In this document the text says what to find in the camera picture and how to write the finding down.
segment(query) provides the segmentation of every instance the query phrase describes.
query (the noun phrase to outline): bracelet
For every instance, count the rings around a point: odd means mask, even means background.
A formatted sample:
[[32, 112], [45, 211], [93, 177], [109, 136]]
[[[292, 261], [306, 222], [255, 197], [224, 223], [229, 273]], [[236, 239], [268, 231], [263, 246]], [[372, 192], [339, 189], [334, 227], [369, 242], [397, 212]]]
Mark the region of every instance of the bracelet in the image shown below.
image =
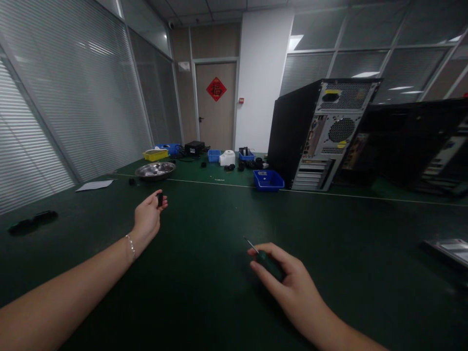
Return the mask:
[[132, 241], [132, 238], [130, 238], [130, 234], [127, 234], [126, 237], [128, 238], [128, 241], [130, 242], [130, 249], [132, 249], [132, 253], [133, 253], [132, 263], [133, 263], [137, 259], [137, 252], [135, 248], [133, 247], [133, 241]]

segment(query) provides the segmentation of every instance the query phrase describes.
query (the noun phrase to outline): stainless steel bowl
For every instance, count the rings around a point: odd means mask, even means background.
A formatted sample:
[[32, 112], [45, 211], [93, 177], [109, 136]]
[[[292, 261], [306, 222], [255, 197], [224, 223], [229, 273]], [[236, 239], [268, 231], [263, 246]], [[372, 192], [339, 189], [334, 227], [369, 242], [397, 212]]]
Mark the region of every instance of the stainless steel bowl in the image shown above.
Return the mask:
[[162, 180], [170, 177], [175, 169], [172, 162], [155, 162], [138, 168], [135, 175], [143, 180]]

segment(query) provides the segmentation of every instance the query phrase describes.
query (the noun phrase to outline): ceiling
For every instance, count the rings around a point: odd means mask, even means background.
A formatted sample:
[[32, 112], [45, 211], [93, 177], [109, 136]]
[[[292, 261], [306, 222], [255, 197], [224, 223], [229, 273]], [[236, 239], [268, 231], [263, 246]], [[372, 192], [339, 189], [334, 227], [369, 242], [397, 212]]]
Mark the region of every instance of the ceiling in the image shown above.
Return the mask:
[[175, 26], [187, 26], [240, 21], [242, 13], [250, 10], [285, 6], [332, 8], [381, 2], [381, 0], [146, 0], [146, 2], [166, 21], [172, 22]]

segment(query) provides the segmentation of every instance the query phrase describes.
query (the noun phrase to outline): wooden door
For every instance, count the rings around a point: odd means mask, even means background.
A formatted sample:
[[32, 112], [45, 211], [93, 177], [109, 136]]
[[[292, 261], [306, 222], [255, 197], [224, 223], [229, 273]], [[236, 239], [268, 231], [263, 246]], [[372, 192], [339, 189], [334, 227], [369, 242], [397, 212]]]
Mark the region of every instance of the wooden door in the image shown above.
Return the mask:
[[[236, 63], [196, 65], [196, 92], [200, 141], [214, 150], [232, 150], [234, 132], [234, 99]], [[218, 101], [207, 88], [218, 78], [226, 91]]]

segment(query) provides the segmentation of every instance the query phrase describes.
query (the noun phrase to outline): blue plastic bin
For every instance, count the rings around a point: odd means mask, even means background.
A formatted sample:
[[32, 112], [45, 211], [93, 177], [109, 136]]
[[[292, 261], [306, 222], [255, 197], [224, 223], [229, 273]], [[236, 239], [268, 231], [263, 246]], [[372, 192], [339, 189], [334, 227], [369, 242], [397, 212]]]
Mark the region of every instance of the blue plastic bin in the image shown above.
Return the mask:
[[221, 156], [221, 150], [208, 150], [208, 161], [219, 162]]
[[179, 153], [180, 144], [157, 144], [156, 146], [160, 149], [167, 149], [169, 155], [175, 155]]
[[255, 154], [252, 153], [252, 151], [249, 150], [249, 154], [247, 156], [242, 155], [241, 152], [239, 152], [239, 159], [242, 161], [254, 161], [255, 160]]
[[258, 170], [253, 172], [253, 179], [258, 191], [277, 192], [284, 188], [284, 180], [275, 171]]

